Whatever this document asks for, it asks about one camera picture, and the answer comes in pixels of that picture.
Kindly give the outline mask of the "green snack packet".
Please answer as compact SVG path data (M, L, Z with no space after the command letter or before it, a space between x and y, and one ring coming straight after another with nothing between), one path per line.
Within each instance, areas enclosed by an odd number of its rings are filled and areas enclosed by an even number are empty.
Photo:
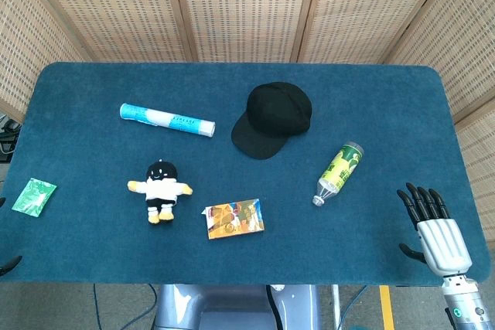
M31 178L15 201L12 210L32 217L39 217L56 185Z

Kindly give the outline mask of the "orange yellow snack box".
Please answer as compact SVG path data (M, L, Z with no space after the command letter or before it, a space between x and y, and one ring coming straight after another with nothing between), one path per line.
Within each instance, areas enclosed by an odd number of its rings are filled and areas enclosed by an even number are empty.
M265 230L259 199L208 206L202 214L206 217L209 240Z

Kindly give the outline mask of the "woven bamboo screen panel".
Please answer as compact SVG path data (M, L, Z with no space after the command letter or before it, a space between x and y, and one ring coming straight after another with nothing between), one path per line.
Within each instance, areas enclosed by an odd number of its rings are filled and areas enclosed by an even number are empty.
M427 0L386 61L440 74L483 233L495 244L495 0Z
M186 0L45 0L94 62L195 62Z
M198 62L295 62L311 0L179 0Z
M380 63L424 0L310 0L300 63Z
M0 0L0 112L22 123L41 71L91 61L56 0Z

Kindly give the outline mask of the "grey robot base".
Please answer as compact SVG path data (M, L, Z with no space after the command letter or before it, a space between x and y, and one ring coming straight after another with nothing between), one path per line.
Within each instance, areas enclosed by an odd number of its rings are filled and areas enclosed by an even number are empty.
M164 284L152 330L322 330L312 284Z

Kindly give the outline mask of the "plush toy with black hat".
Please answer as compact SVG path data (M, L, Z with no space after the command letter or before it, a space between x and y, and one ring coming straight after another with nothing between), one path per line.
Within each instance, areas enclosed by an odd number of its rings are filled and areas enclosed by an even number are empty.
M128 190L145 195L148 222L155 225L174 220L173 207L179 196L192 195L193 189L178 181L178 172L171 162L162 159L152 163L145 174L145 181L128 181Z

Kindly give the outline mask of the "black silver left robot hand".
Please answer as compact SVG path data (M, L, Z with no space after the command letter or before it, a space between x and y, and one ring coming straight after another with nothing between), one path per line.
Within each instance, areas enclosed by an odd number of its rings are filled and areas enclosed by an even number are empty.
M0 197L0 208L3 206L4 203L5 197ZM15 269L21 260L22 256L16 256L9 260L7 263L0 265L0 277Z

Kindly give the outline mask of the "white table leg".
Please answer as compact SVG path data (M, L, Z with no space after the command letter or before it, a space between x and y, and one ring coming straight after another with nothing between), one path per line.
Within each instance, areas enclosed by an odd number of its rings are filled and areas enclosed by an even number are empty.
M341 308L340 308L340 290L338 284L331 285L332 306L333 306L333 328L340 330Z

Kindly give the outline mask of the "blue table mat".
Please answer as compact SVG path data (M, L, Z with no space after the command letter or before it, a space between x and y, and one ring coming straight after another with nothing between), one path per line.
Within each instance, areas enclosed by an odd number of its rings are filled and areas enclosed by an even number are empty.
M293 83L309 130L256 160L231 141L249 93ZM212 138L120 117L123 103L214 121ZM340 192L312 204L348 141L364 150ZM145 181L162 159L193 194L169 223L148 222ZM39 217L12 207L31 179L56 185ZM445 200L468 246L469 275L490 255L439 74L428 66L304 63L52 63L40 73L2 188L3 281L137 284L437 285L406 257L421 247L397 190ZM208 206L259 199L265 230L209 240Z

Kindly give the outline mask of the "clear bottle green label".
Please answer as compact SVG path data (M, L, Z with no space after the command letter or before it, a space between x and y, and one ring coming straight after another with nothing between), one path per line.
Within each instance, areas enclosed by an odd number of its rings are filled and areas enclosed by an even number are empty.
M345 143L319 177L312 204L322 206L327 199L337 195L363 156L364 150L360 145L353 141Z

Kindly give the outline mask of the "blue white plastic bag roll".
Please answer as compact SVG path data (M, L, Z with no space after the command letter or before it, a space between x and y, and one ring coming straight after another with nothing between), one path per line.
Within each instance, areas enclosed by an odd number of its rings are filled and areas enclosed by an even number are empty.
M158 126L190 134L198 134L212 138L216 129L214 121L207 121L195 117L157 111L123 103L119 109L120 117L128 121L137 121L143 124Z

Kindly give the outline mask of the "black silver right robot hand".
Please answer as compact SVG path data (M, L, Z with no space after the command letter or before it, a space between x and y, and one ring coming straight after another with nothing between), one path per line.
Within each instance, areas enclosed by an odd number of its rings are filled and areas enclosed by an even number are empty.
M398 190L422 250L416 251L404 243L399 249L413 260L426 264L437 276L463 275L472 267L465 240L457 222L450 217L442 196L434 189L406 184L407 192Z

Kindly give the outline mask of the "black baseball cap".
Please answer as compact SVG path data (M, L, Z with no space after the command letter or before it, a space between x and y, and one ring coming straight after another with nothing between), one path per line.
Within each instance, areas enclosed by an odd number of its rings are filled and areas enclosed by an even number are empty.
M245 111L233 126L231 141L245 155L265 160L276 155L291 137L306 133L311 118L311 100L297 85L258 85L249 93Z

